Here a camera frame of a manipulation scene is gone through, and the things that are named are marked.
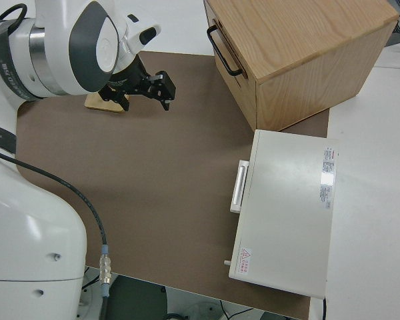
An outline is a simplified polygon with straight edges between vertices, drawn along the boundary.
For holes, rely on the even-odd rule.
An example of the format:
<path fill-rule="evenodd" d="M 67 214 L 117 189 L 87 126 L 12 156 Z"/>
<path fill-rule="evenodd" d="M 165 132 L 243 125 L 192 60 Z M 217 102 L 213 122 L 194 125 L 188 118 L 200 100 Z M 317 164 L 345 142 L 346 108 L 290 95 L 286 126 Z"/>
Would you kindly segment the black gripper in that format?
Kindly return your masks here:
<path fill-rule="evenodd" d="M 144 95 L 156 99 L 168 111 L 175 93 L 176 86 L 166 71 L 150 75 L 140 59 L 135 59 L 125 69 L 112 74 L 106 85 L 99 90 L 101 98 L 106 101 L 119 99 L 124 111 L 128 111 L 130 106 L 126 95 Z"/>

